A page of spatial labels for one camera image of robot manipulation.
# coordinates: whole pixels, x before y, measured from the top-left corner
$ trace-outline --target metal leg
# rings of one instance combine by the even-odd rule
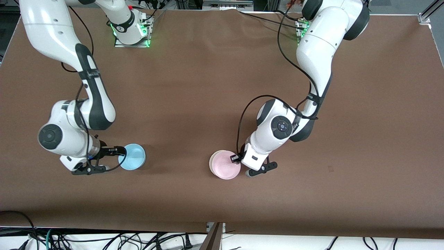
[[[423,12],[418,14],[419,24],[428,25],[430,23],[430,16],[432,16],[443,4],[444,0],[433,1]]]
[[[210,232],[200,246],[199,250],[220,250],[223,234],[223,223],[217,222],[213,225]]]

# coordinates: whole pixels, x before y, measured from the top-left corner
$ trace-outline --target robotic arm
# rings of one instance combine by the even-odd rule
[[[246,140],[239,161],[251,168],[247,175],[265,173],[268,155],[288,139],[305,140],[311,133],[332,79],[333,56],[342,39],[352,40],[367,27],[369,10],[361,0],[306,0],[303,16],[311,22],[296,50],[300,67],[311,76],[310,92],[302,111],[277,99],[267,101],[259,110],[257,130]]]
[[[94,1],[20,1],[23,23],[32,46],[49,58],[72,66],[78,72],[88,95],[87,99],[78,102],[56,102],[49,121],[40,128],[38,134],[40,145],[61,155],[61,162],[70,171],[81,169],[87,157],[98,159],[105,155],[125,154],[123,147],[106,147],[103,141],[84,132],[83,122],[88,129],[105,130],[115,120],[115,109],[103,85],[100,71],[89,49],[75,35],[67,8],[67,5]],[[146,17],[144,13],[131,11],[124,0],[97,0],[96,3],[107,14],[121,42],[133,44],[143,38],[144,32],[140,25],[143,23],[141,18]]]

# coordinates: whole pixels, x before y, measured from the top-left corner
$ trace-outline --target brown table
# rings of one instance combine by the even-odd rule
[[[277,25],[234,10],[167,11],[151,48],[114,48],[101,10],[78,13],[117,112],[97,134],[109,145],[143,145],[148,161],[137,171],[72,176],[39,146],[52,105],[74,98],[80,81],[34,50],[20,23],[0,68],[0,209],[51,227],[203,231],[223,221],[249,234],[444,238],[444,70],[416,17],[372,16],[362,36],[338,49],[309,139],[274,151],[278,169],[225,181],[208,160],[235,150],[245,105],[262,94],[296,105],[308,91],[279,53]],[[295,59],[294,31],[283,32]],[[241,141],[265,101],[247,111]]]

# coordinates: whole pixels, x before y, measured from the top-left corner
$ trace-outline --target gray floor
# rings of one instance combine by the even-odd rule
[[[396,14],[396,15],[417,15],[425,10],[433,0],[373,0],[369,9],[371,14]],[[281,1],[279,9],[287,10],[287,1]],[[291,11],[301,12],[301,6],[294,6]],[[444,7],[441,7],[430,18],[432,34],[435,39],[438,53],[441,55],[441,62],[444,67]]]

